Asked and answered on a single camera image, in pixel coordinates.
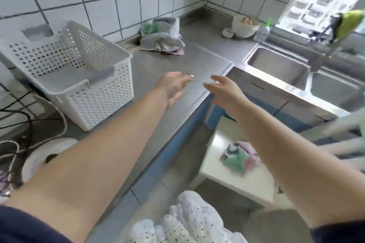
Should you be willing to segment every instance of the sink basin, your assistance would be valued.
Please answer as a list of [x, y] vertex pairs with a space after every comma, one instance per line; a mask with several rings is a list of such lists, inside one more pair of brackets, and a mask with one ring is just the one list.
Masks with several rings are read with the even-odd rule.
[[258, 48], [247, 64], [299, 89], [305, 88], [309, 69], [304, 63], [289, 56], [266, 48]]
[[325, 72], [313, 74], [311, 93], [348, 112], [365, 106], [361, 86]]

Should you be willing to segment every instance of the right hand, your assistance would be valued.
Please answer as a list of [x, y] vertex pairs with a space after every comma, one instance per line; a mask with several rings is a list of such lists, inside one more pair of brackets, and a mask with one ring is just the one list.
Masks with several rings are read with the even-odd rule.
[[211, 78], [218, 83], [204, 83], [204, 87], [215, 95], [212, 103], [224, 108], [233, 118], [239, 104], [250, 103], [238, 85], [231, 79], [218, 75], [212, 75]]

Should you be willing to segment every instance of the basket handle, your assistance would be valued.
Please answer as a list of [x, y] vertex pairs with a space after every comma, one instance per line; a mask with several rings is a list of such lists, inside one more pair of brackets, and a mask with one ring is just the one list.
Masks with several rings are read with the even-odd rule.
[[94, 86], [95, 84], [99, 83], [102, 80], [106, 80], [109, 77], [112, 77], [115, 73], [115, 67], [111, 66], [106, 69], [98, 71], [96, 74], [90, 76], [88, 78], [90, 86]]

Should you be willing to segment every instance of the plastic bottle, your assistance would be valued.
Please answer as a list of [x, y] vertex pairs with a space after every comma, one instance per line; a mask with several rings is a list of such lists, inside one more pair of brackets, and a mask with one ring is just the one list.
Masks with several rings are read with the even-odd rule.
[[254, 41], [258, 43], [263, 43], [266, 40], [267, 36], [270, 33], [270, 23], [271, 18], [269, 18], [264, 25], [261, 25], [260, 28], [258, 28], [255, 36], [253, 37]]

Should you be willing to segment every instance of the left hand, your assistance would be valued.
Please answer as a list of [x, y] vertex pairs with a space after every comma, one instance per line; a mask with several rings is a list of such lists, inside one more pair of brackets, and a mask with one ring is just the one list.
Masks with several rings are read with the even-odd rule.
[[169, 109], [177, 99], [184, 95], [183, 88], [194, 79], [194, 75], [182, 75], [181, 72], [168, 72], [161, 76], [155, 89], [166, 92], [167, 108]]

